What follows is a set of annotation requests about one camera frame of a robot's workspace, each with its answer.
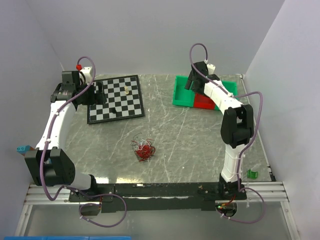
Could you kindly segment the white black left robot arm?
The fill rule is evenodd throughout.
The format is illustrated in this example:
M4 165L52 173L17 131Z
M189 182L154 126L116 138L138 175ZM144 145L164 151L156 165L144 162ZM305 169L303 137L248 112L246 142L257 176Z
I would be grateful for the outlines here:
M96 179L91 174L76 171L65 153L69 128L79 105L105 103L102 84L93 85L93 67L63 71L62 82L50 97L50 115L43 135L35 148L24 154L24 160L37 186L64 186L80 191L87 201L99 195Z

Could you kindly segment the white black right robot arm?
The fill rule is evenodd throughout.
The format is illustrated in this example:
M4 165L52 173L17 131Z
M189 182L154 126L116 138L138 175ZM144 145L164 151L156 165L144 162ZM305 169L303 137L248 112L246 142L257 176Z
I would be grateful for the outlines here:
M210 67L206 61L192 63L185 89L210 98L223 115L220 135L225 157L218 193L227 200L241 188L243 151L254 136L253 108L237 100Z

